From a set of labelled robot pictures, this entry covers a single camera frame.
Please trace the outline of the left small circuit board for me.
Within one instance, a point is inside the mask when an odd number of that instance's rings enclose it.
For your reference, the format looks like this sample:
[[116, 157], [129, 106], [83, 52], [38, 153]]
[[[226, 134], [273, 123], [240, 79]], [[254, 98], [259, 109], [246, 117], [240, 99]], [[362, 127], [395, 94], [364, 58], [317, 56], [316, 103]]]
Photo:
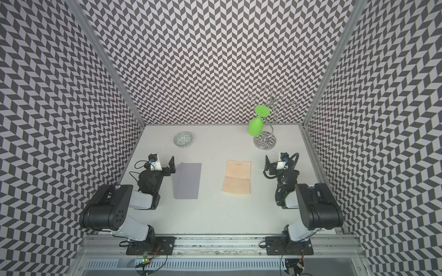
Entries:
[[135, 268], [145, 270], [155, 257], [154, 254], [144, 254], [139, 262], [135, 262]]

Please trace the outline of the small circuit board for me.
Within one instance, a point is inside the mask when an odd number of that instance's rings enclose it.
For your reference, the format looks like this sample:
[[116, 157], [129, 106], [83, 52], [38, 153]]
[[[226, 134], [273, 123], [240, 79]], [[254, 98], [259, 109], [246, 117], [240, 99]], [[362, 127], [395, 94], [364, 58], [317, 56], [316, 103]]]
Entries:
[[300, 259], [286, 258], [284, 265], [284, 272], [288, 276], [300, 276], [305, 270], [303, 261]]
[[155, 257], [154, 254], [144, 254], [139, 262], [135, 262], [135, 268], [145, 270]]

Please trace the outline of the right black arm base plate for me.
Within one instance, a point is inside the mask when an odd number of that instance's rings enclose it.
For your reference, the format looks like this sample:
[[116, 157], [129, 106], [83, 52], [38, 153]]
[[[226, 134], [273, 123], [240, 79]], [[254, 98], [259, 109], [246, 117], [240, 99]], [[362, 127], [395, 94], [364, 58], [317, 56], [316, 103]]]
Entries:
[[310, 256], [314, 255], [310, 240], [292, 241], [281, 236], [266, 236], [265, 246], [267, 255]]

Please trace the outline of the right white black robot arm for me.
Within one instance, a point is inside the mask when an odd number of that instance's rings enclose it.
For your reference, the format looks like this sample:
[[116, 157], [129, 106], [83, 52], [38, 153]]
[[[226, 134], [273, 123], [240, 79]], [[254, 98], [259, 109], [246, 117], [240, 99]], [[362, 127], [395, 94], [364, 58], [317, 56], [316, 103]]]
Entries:
[[299, 211], [300, 218], [284, 227], [279, 244], [285, 250], [296, 244], [308, 241], [321, 230], [341, 227], [344, 215], [327, 184], [313, 186], [300, 184], [300, 172], [296, 169], [299, 154], [280, 154], [279, 160], [271, 162], [265, 158], [263, 175], [266, 179], [277, 180], [275, 191], [276, 205], [282, 209]]

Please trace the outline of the small patterned ceramic dish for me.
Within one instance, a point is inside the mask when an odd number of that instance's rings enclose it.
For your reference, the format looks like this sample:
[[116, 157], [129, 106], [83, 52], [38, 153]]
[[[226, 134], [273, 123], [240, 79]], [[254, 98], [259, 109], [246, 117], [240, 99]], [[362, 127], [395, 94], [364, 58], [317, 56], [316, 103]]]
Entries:
[[189, 147], [193, 142], [193, 135], [190, 132], [179, 132], [174, 136], [173, 142], [179, 148]]

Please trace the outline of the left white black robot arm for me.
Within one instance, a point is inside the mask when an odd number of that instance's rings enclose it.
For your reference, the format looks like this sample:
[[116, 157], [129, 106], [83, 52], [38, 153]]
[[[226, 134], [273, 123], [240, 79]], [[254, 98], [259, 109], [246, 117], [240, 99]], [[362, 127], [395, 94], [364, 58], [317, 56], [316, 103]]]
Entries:
[[156, 242], [154, 228], [142, 224], [128, 214], [130, 208], [155, 210], [160, 202], [160, 188], [165, 177], [176, 172], [174, 157], [168, 166], [161, 166], [157, 154], [150, 154], [144, 170], [137, 178], [138, 190], [132, 185], [102, 185], [79, 215], [82, 228], [108, 231], [114, 237], [126, 238], [131, 243]]

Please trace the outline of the aluminium front rail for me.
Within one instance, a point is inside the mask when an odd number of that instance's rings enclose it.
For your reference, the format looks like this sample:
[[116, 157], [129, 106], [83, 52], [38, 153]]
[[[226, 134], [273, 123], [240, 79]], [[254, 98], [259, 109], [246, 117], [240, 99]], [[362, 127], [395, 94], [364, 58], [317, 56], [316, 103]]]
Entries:
[[[266, 235], [175, 235], [170, 259], [185, 258], [268, 258], [264, 249]], [[128, 258], [119, 246], [123, 239], [110, 235], [88, 235], [77, 259]], [[312, 255], [305, 258], [364, 258], [359, 239], [354, 235], [316, 234], [310, 238]]]

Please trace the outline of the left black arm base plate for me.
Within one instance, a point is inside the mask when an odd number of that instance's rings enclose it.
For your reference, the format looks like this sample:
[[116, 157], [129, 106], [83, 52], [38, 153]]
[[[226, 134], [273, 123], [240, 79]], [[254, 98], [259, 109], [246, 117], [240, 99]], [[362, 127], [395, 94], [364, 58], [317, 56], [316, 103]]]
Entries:
[[154, 241], [129, 241], [126, 255], [141, 256], [144, 254], [169, 256], [172, 255], [175, 246], [175, 236], [160, 236]]

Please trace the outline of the green plastic wine glass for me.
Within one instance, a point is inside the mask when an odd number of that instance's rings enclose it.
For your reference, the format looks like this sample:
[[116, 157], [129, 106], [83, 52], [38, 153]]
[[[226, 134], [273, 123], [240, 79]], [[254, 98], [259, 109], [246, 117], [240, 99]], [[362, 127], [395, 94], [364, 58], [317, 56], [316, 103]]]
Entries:
[[253, 137], [258, 137], [264, 128], [264, 118], [270, 115], [270, 109], [265, 105], [258, 105], [254, 112], [256, 117], [249, 122], [247, 132]]

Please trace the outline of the right small circuit board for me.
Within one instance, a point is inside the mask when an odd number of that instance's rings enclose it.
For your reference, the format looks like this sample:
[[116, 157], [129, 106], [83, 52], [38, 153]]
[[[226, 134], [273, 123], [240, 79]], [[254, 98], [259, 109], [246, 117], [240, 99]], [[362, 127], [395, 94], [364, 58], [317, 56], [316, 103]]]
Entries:
[[284, 272], [288, 276], [300, 276], [305, 270], [303, 261], [300, 259], [286, 258], [284, 265]]

